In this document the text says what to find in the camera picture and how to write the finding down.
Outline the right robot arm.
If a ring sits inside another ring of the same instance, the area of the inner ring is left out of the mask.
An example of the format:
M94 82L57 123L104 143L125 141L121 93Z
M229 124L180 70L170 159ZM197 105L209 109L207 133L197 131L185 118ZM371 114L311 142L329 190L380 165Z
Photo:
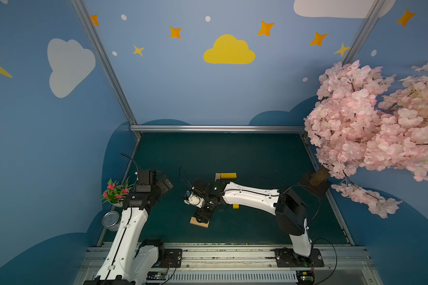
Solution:
M211 185L197 179L184 194L184 202L197 208L190 223L205 228L221 204L265 211L277 218L279 228L290 237L296 257L311 256L313 243L308 234L307 207L292 188L284 191L259 189L224 179Z

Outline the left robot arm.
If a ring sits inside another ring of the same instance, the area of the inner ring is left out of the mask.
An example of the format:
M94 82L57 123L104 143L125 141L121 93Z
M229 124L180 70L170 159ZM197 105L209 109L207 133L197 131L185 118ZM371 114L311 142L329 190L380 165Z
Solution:
M109 253L95 276L83 282L85 285L143 285L152 267L167 260L162 240L147 239L143 245L138 241L152 207L172 188L164 172L137 172Z

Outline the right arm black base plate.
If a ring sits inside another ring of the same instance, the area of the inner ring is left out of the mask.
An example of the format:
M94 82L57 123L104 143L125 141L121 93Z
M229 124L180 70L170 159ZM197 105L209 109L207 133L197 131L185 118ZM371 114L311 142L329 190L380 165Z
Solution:
M292 248L277 248L274 253L279 268L322 268L325 266L321 252L318 249L313 248L309 257L296 254Z

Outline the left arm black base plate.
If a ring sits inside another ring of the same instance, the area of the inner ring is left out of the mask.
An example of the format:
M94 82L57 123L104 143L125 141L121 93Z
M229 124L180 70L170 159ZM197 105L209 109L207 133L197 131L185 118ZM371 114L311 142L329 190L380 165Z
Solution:
M180 268L182 257L182 249L166 249L163 259L158 261L153 268Z

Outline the yellow block top bar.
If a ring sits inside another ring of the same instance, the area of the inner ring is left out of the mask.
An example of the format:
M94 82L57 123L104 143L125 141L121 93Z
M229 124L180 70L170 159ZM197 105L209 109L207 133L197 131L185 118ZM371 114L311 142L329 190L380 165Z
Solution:
M237 174L236 173L221 173L220 178L221 179L236 179Z

